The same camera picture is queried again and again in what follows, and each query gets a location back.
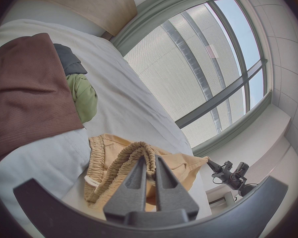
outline black cable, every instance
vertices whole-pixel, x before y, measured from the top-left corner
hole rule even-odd
[[[215,178],[216,178],[216,177],[214,177],[214,178],[213,178],[213,183],[215,183],[215,184],[222,184],[222,183],[217,183],[217,182],[214,182],[214,179],[215,179]]]

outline bed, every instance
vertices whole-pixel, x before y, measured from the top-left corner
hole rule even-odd
[[[20,19],[0,27],[0,46],[21,36],[43,32],[49,34],[53,43],[72,49],[88,71],[86,77],[98,94],[97,114],[83,124],[88,137],[110,133],[132,141],[145,141],[173,154],[192,155],[182,131],[109,41],[57,24]],[[84,202],[84,172],[62,200],[79,211],[104,218]],[[197,218],[211,215],[199,174],[189,193],[199,205]],[[32,223],[23,227],[32,236],[39,236]]]

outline white fabric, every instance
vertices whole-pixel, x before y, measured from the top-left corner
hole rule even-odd
[[[86,77],[99,98],[96,116],[84,123],[89,137],[110,133],[145,141],[173,154],[192,155],[182,131],[109,41],[58,24],[21,19],[0,27],[0,46],[42,32],[48,33],[53,43],[70,47],[88,71]],[[63,200],[88,212],[82,206],[83,182],[84,176],[80,176]],[[200,176],[189,193],[200,206],[198,218],[211,215]]]
[[[22,226],[32,226],[18,204],[13,188],[34,178],[61,199],[87,168],[90,154],[86,129],[47,137],[17,148],[0,161],[1,200]]]

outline robotic arm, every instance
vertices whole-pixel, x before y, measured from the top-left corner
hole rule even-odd
[[[233,173],[230,172],[233,166],[230,161],[226,161],[222,166],[211,160],[209,160],[207,164],[214,172],[212,174],[213,178],[218,177],[222,180],[222,184],[226,184],[232,190],[238,190],[238,194],[240,196],[245,196],[256,187],[251,184],[245,184],[247,179],[244,175],[246,174],[249,166],[244,162],[241,162]]]

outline brown cloth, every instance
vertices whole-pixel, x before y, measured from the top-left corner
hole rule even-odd
[[[47,33],[0,47],[0,160],[14,149],[83,125]]]
[[[209,160],[209,157],[171,154],[145,142],[132,142],[111,134],[91,137],[89,141],[91,157],[85,176],[84,197],[88,206],[98,212],[102,211],[142,155],[147,165],[147,211],[155,205],[155,154],[163,157],[187,191],[201,166]]]

